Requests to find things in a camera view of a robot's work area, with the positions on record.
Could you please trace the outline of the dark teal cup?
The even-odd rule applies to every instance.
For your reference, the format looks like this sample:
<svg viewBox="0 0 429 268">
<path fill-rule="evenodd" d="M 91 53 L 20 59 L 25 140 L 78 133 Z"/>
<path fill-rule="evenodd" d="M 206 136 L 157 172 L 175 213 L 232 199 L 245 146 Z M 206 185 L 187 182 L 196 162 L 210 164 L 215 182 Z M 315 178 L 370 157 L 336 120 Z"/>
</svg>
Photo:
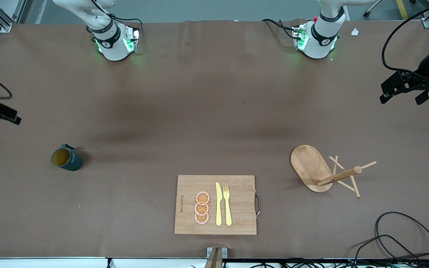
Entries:
<svg viewBox="0 0 429 268">
<path fill-rule="evenodd" d="M 51 163 L 68 171 L 77 171 L 83 165 L 83 159 L 77 155 L 74 147 L 62 144 L 51 156 Z"/>
</svg>

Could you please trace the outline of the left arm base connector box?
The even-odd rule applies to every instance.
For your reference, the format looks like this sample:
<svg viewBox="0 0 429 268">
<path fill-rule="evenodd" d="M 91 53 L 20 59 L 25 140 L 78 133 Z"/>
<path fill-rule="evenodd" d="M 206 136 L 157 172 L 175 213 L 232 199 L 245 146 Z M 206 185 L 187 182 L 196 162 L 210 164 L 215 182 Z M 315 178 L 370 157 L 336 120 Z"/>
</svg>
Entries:
<svg viewBox="0 0 429 268">
<path fill-rule="evenodd" d="M 292 27 L 293 44 L 296 50 L 303 51 L 305 45 L 308 42 L 307 24 L 301 24 L 296 27 Z"/>
</svg>

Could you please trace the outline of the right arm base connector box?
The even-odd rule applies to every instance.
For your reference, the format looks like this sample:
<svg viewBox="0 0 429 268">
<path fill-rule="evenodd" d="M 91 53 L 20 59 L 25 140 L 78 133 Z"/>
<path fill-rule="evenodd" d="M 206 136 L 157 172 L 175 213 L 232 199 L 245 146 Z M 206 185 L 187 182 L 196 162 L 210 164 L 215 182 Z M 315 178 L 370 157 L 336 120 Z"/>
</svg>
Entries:
<svg viewBox="0 0 429 268">
<path fill-rule="evenodd" d="M 140 30 L 130 26 L 125 26 L 124 44 L 129 53 L 136 52 Z"/>
</svg>

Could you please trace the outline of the wooden mug rack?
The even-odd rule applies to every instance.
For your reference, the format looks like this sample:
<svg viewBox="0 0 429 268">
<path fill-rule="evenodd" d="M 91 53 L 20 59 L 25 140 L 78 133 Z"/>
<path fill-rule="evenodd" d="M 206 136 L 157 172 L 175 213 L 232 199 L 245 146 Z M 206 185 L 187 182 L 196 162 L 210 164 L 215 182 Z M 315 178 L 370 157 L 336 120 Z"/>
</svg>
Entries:
<svg viewBox="0 0 429 268">
<path fill-rule="evenodd" d="M 332 161 L 332 167 L 317 148 L 300 145 L 291 151 L 290 164 L 303 185 L 312 192 L 324 193 L 332 185 L 339 184 L 352 191 L 356 198 L 360 198 L 355 176 L 377 164 L 377 161 L 347 169 L 341 165 L 338 156 L 329 156 L 328 159 Z"/>
</svg>

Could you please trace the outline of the chair base leg with caster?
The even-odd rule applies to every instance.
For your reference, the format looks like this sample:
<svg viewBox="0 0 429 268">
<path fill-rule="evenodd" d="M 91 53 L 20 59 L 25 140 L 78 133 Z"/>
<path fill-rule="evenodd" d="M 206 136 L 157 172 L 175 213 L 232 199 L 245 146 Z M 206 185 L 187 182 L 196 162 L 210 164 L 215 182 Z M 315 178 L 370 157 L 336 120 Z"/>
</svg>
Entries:
<svg viewBox="0 0 429 268">
<path fill-rule="evenodd" d="M 375 2 L 373 2 L 373 5 L 371 5 L 367 10 L 365 10 L 363 17 L 369 17 L 371 14 L 371 11 L 373 9 L 375 9 L 375 7 L 377 7 L 377 5 L 379 5 L 380 2 L 382 2 L 383 0 L 376 0 Z"/>
</svg>

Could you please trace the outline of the brown table cover sheet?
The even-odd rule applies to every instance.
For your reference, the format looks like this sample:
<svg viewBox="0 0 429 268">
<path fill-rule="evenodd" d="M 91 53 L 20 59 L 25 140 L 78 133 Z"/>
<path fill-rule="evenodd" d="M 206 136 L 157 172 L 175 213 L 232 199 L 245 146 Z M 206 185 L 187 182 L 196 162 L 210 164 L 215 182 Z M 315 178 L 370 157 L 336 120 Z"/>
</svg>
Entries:
<svg viewBox="0 0 429 268">
<path fill-rule="evenodd" d="M 120 62 L 85 26 L 13 26 L 0 82 L 22 122 L 0 120 L 0 257 L 345 258 L 385 212 L 429 229 L 429 100 L 379 101 L 398 25 L 347 22 L 312 60 L 265 22 L 146 23 L 142 53 Z M 51 163 L 62 144 L 79 170 Z M 290 164 L 300 145 L 330 167 L 377 161 L 355 176 L 361 197 L 308 190 Z M 254 175 L 257 234 L 175 234 L 179 175 Z"/>
</svg>

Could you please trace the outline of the wooden cutting board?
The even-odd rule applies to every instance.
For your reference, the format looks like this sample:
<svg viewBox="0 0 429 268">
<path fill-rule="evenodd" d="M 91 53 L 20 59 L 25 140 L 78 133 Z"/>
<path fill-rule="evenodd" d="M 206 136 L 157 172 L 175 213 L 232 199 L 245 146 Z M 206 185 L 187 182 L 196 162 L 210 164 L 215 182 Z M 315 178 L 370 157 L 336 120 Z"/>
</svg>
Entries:
<svg viewBox="0 0 429 268">
<path fill-rule="evenodd" d="M 232 226 L 225 223 L 225 200 L 221 201 L 222 225 L 216 225 L 216 182 L 228 185 L 230 191 Z M 210 195 L 208 205 L 197 205 L 200 191 Z M 179 175 L 174 233 L 177 235 L 256 235 L 255 177 L 253 175 Z M 209 214 L 206 224 L 198 224 L 194 215 Z"/>
</svg>

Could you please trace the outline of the yellow plastic fork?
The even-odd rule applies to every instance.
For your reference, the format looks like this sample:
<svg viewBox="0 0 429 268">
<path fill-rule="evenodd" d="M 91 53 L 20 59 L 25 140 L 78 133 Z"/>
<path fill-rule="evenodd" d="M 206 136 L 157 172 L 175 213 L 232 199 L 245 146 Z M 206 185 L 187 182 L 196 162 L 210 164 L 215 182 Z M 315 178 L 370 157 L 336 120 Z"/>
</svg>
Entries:
<svg viewBox="0 0 429 268">
<path fill-rule="evenodd" d="M 223 198 L 225 200 L 225 223 L 227 226 L 232 226 L 231 207 L 229 203 L 230 191 L 228 185 L 223 185 Z"/>
</svg>

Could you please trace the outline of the yellow plastic knife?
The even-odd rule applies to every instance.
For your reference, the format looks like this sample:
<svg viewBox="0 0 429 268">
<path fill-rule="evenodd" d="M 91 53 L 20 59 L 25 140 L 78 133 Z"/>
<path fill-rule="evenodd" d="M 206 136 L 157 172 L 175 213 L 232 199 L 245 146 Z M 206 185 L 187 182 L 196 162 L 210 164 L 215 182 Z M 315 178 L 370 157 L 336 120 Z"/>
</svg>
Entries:
<svg viewBox="0 0 429 268">
<path fill-rule="evenodd" d="M 216 182 L 216 225 L 222 225 L 221 201 L 223 200 L 223 192 L 221 185 Z"/>
</svg>

